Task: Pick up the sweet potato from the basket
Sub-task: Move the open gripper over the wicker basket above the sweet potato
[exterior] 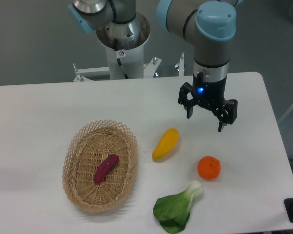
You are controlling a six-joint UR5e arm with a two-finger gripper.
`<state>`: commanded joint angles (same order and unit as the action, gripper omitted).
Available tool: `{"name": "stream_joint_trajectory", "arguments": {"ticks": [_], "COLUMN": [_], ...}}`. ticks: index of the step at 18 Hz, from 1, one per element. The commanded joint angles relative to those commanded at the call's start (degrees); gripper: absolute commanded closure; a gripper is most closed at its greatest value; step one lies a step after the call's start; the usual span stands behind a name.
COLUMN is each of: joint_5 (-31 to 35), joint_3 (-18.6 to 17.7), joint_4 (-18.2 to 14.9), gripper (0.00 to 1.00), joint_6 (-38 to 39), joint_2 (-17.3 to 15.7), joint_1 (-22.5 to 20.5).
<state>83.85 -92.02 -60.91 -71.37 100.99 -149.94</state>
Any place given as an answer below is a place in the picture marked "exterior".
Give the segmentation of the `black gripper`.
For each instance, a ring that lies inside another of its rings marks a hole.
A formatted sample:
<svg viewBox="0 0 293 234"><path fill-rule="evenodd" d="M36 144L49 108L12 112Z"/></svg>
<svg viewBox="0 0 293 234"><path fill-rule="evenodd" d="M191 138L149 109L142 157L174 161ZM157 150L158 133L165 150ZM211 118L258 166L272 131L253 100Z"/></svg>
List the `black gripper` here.
<svg viewBox="0 0 293 234"><path fill-rule="evenodd" d="M178 103L186 110L187 119L191 118L196 105L212 111L219 120L218 132L222 132L224 126L233 124L236 120L238 101L224 99L227 77L217 82L204 82L202 74L199 72L193 75L192 86L185 82L180 87Z"/></svg>

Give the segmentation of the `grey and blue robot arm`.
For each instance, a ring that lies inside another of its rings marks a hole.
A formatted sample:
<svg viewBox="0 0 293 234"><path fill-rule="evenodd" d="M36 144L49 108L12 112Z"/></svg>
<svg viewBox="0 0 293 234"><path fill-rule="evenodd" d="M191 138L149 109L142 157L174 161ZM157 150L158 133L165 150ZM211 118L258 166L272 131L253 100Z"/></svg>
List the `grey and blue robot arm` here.
<svg viewBox="0 0 293 234"><path fill-rule="evenodd" d="M178 102L191 117L194 106L211 111L219 130L233 124L238 102L224 98L231 40L236 32L236 0L162 0L156 17L167 31L194 47L193 81L179 91ZM141 78L143 55L130 51L148 40L148 21L133 0L74 0L68 6L72 19L85 33L95 32L110 52L112 79Z"/></svg>

